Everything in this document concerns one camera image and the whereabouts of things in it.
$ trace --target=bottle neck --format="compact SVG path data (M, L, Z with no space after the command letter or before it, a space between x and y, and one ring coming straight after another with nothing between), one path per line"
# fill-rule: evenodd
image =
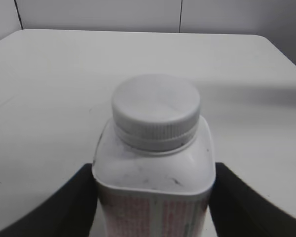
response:
M190 131L181 136L165 140L149 140L126 133L114 121L113 125L116 135L122 142L137 150L152 153L170 152L188 146L194 140L198 129L197 123Z

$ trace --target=bottle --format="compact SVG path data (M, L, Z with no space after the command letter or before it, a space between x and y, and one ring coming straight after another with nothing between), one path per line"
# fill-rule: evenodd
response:
M145 75L112 98L92 173L107 237L196 237L215 180L200 95L183 79Z

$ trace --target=wall seam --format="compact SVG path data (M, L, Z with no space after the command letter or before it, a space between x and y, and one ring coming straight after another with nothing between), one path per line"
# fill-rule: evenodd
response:
M183 0L181 0L181 9L180 9L180 23L179 23L179 33L181 32L181 22L182 22L182 5L183 5Z
M15 8L16 8L16 12L18 13L18 17L19 17L19 22L20 22L20 25L21 25L21 29L23 30L23 23L22 23L22 20L21 20L21 16L20 16L20 12L19 12L19 7L18 7L18 4L16 2L16 0L14 0L14 4L15 4Z

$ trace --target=table surface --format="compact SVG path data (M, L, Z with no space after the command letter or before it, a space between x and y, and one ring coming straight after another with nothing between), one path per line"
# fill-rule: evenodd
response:
M216 161L296 217L296 66L267 39L22 30L0 41L0 229L92 161L113 90L147 73L193 82Z

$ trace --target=printed label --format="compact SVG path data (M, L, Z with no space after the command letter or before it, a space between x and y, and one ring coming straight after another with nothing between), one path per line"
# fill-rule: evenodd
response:
M107 237L198 237L204 222L208 195L197 200L102 195Z

